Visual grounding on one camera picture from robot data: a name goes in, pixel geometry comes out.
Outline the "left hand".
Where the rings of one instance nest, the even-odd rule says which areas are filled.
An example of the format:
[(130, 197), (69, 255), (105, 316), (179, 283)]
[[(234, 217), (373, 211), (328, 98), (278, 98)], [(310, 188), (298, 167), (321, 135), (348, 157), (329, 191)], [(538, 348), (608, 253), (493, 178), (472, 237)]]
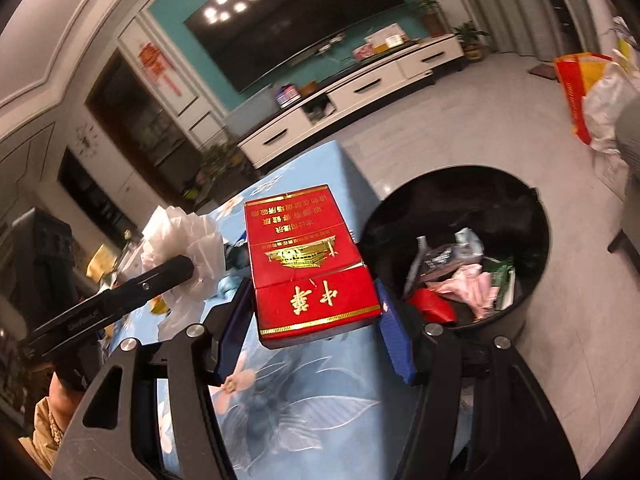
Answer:
[(48, 404), (53, 420), (62, 432), (65, 432), (70, 426), (83, 396), (84, 394), (80, 391), (66, 388), (58, 379), (57, 374), (52, 375)]

